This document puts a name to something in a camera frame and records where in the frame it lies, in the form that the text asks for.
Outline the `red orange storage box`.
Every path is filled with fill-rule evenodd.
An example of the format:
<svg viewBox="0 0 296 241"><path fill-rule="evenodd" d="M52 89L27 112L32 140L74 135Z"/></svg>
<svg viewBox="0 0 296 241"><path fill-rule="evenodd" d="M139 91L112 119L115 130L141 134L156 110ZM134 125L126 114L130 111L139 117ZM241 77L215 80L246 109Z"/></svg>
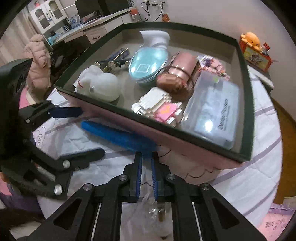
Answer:
<svg viewBox="0 0 296 241"><path fill-rule="evenodd" d="M239 40L239 45L243 52L245 60L253 64L263 72L267 72L271 64L273 63L272 59L269 56L256 51L254 48L249 47L245 42Z"/></svg>

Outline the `rose gold cylinder cup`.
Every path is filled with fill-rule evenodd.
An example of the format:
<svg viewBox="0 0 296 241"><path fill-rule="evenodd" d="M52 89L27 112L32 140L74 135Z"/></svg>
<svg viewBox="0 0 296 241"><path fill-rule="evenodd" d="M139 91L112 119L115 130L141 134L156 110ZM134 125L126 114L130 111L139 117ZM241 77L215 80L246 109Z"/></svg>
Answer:
<svg viewBox="0 0 296 241"><path fill-rule="evenodd" d="M194 92L200 76L199 67L197 58L191 53L178 52L157 76L156 85L170 94L174 100L186 101Z"/></svg>

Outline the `white plastic nozzle device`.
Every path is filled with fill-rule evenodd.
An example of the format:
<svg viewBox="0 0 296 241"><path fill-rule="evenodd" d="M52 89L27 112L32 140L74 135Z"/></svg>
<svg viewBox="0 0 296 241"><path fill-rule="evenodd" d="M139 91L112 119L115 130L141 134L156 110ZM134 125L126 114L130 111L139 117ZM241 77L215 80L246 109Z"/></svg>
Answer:
<svg viewBox="0 0 296 241"><path fill-rule="evenodd" d="M144 43L141 47L155 47L167 49L170 41L170 35L165 31L160 30L145 30L140 31Z"/></svg>

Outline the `orange octopus plush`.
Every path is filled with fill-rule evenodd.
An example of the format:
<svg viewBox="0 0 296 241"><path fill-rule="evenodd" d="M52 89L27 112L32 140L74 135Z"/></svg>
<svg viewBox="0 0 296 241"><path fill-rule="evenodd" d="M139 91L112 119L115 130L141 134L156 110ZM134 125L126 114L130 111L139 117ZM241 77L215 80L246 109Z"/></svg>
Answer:
<svg viewBox="0 0 296 241"><path fill-rule="evenodd" d="M254 33L247 32L246 34L241 34L240 40L256 51L261 51L260 40Z"/></svg>

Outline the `black white tv cabinet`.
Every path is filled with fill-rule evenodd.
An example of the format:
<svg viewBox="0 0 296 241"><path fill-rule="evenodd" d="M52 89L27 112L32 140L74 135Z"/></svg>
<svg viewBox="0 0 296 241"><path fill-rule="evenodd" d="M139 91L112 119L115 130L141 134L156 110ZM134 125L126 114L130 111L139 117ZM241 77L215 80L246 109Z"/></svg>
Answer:
<svg viewBox="0 0 296 241"><path fill-rule="evenodd" d="M266 92L271 95L271 92L274 89L274 84L271 81L269 73L263 73L260 69L255 66L247 64L248 72L251 79L256 79L261 82L261 84L266 89Z"/></svg>

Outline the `white striped table cloth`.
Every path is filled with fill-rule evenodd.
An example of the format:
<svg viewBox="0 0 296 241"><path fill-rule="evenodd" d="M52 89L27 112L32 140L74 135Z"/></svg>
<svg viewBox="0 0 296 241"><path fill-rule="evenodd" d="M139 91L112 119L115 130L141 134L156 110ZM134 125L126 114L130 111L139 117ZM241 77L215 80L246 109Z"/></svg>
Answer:
<svg viewBox="0 0 296 241"><path fill-rule="evenodd" d="M172 149L159 147L162 163L188 183L210 183L254 226L260 226L278 189L282 170L282 138L278 115L271 99L255 74L250 74L254 100L254 141L251 160L235 169L209 169L200 162L178 155ZM96 148L105 157L84 170L73 173L68 195L82 185L101 185L121 174L134 160L134 153L86 133L82 121L89 116L50 119L33 136L37 147L52 158Z"/></svg>

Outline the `pink block figure toy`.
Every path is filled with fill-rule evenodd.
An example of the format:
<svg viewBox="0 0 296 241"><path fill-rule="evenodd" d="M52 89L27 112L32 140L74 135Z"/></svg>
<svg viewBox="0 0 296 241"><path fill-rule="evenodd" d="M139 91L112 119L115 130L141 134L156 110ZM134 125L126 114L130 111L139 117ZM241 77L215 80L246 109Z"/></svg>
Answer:
<svg viewBox="0 0 296 241"><path fill-rule="evenodd" d="M220 76L227 81L230 80L230 76L227 74L224 65L219 59L216 59L210 55L202 54L197 57L197 60L200 64L199 72L207 71Z"/></svg>

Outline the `white pink block toy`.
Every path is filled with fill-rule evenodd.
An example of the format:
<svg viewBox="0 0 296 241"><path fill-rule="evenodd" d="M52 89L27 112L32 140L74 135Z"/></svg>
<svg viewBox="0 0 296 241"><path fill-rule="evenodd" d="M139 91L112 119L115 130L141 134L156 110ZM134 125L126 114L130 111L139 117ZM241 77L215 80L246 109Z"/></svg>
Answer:
<svg viewBox="0 0 296 241"><path fill-rule="evenodd" d="M183 118L182 102L173 101L172 97L162 89L153 87L131 107L132 111L176 127Z"/></svg>

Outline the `clear dental flossers box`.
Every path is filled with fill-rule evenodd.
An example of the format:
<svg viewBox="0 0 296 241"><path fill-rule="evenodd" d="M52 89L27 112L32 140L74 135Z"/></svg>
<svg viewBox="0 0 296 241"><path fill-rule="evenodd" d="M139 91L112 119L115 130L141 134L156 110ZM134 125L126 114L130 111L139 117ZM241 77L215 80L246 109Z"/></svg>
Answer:
<svg viewBox="0 0 296 241"><path fill-rule="evenodd" d="M181 129L227 150L234 145L240 91L236 84L202 71L181 120Z"/></svg>

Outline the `black computer tower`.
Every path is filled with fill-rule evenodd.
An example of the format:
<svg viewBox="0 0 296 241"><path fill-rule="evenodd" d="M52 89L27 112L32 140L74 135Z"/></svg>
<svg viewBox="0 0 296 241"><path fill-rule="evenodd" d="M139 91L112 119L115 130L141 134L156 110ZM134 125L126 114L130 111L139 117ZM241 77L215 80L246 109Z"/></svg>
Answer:
<svg viewBox="0 0 296 241"><path fill-rule="evenodd" d="M99 0L98 3L103 16L111 15L129 7L128 0Z"/></svg>

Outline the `blue toothpaste box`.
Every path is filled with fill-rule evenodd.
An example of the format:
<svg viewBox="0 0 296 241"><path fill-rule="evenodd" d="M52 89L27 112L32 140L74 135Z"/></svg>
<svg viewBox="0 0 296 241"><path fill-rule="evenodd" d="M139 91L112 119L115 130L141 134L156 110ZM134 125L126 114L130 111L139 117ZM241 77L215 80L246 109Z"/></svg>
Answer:
<svg viewBox="0 0 296 241"><path fill-rule="evenodd" d="M122 60L125 57L127 57L130 54L130 51L128 48L121 48L114 54L112 54L107 60L108 61L114 61L114 60Z"/></svg>

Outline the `black office chair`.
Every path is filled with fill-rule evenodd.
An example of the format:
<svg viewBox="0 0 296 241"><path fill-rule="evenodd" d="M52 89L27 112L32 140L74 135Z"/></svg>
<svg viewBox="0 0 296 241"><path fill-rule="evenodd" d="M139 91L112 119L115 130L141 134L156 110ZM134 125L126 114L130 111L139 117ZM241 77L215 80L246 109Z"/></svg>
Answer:
<svg viewBox="0 0 296 241"><path fill-rule="evenodd" d="M53 47L50 52L51 57L51 75L58 76L63 73L73 61L73 51L71 47L65 43L60 42Z"/></svg>

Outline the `teal round clear case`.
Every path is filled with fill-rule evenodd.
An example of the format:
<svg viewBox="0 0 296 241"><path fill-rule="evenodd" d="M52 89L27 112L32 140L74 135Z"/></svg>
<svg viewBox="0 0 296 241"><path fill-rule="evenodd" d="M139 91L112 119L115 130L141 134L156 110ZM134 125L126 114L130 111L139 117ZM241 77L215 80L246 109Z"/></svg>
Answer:
<svg viewBox="0 0 296 241"><path fill-rule="evenodd" d="M141 47L131 58L129 75L138 84L148 84L162 71L168 59L169 53L166 49Z"/></svg>

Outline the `clear glass bottle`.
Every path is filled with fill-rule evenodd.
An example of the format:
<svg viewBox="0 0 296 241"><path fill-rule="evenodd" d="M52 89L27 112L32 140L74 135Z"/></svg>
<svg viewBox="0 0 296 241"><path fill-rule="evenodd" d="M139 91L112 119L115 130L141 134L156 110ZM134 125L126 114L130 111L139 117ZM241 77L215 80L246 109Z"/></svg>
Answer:
<svg viewBox="0 0 296 241"><path fill-rule="evenodd" d="M152 193L142 199L142 230L154 240L169 240L173 234L170 202L157 202Z"/></svg>

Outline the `black computer monitor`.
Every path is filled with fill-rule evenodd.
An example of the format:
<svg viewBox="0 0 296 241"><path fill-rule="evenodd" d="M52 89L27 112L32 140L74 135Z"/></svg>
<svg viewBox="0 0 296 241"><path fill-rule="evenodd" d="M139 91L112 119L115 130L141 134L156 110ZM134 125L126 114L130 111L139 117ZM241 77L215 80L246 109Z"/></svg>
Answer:
<svg viewBox="0 0 296 241"><path fill-rule="evenodd" d="M92 13L100 15L100 5L97 0L76 0L75 6L80 18L84 18Z"/></svg>

